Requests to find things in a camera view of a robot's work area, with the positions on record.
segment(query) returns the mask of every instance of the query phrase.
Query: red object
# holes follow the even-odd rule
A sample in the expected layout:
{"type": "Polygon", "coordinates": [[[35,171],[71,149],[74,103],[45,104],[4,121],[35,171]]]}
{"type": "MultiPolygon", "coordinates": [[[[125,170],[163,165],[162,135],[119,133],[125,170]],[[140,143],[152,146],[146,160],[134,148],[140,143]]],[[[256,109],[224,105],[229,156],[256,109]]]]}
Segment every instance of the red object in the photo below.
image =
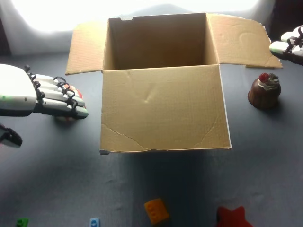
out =
{"type": "Polygon", "coordinates": [[[262,83],[266,83],[268,81],[269,78],[269,74],[267,72],[263,72],[260,76],[259,76],[259,80],[262,83]]]}
{"type": "Polygon", "coordinates": [[[217,215],[219,220],[216,227],[253,227],[245,220],[244,207],[238,207],[235,210],[219,207],[217,215]]]}

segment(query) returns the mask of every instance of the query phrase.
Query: green building block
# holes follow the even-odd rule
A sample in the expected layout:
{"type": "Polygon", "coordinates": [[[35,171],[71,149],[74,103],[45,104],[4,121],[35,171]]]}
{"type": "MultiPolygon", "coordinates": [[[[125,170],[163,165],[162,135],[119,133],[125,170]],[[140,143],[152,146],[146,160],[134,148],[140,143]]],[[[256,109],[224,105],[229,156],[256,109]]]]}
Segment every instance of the green building block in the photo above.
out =
{"type": "Polygon", "coordinates": [[[17,221],[16,227],[27,227],[28,219],[27,218],[20,218],[17,221]]]}

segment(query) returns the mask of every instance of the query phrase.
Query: red star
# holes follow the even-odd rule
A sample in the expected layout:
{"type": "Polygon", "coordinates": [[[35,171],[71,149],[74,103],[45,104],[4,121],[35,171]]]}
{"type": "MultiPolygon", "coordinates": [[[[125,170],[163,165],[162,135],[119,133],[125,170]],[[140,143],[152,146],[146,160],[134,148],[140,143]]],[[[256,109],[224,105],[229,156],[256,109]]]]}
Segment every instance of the red star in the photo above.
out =
{"type": "Polygon", "coordinates": [[[216,227],[253,227],[245,220],[244,207],[238,207],[233,211],[219,207],[217,214],[219,220],[216,227]]]}

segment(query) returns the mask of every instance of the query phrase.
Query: red cherry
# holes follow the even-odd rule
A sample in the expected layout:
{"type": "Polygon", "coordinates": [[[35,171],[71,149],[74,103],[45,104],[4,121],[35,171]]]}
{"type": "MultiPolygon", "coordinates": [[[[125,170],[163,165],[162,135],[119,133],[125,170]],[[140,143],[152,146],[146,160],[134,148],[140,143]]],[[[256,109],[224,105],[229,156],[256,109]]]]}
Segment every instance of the red cherry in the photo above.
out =
{"type": "Polygon", "coordinates": [[[263,72],[260,76],[259,76],[259,80],[262,83],[266,83],[268,81],[269,78],[269,74],[267,72],[263,72]]]}

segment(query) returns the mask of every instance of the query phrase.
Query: cardboard box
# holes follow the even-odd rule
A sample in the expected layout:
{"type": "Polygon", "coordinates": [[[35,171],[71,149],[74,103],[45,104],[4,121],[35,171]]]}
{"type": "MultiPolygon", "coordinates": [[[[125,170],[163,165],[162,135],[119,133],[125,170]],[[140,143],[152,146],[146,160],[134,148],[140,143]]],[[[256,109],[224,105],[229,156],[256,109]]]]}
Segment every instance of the cardboard box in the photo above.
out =
{"type": "Polygon", "coordinates": [[[101,148],[231,148],[219,64],[281,68],[253,20],[194,13],[87,22],[66,74],[103,72],[101,148]]]}

